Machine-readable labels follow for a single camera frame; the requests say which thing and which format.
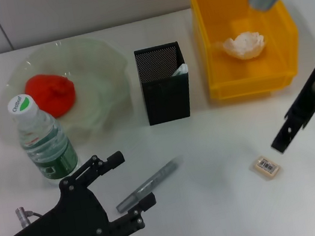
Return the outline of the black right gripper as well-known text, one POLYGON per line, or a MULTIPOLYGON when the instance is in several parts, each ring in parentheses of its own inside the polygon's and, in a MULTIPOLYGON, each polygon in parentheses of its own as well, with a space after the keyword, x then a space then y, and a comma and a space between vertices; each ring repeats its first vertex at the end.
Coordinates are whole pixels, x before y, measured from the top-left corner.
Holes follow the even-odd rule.
POLYGON ((278 131, 271 147, 283 154, 295 135, 304 128, 315 113, 315 68, 308 77, 289 111, 286 121, 278 131))

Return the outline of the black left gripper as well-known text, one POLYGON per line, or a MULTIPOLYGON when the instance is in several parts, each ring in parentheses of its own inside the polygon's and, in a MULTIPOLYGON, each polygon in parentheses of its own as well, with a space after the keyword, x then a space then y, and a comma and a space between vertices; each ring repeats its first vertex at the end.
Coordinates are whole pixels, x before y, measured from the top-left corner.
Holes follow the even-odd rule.
POLYGON ((145 228, 141 213, 156 204, 153 193, 109 222, 105 210, 88 189, 98 177, 124 162, 120 151, 104 161, 93 155, 71 175, 67 185, 60 185, 57 205, 14 236, 129 236, 145 228))

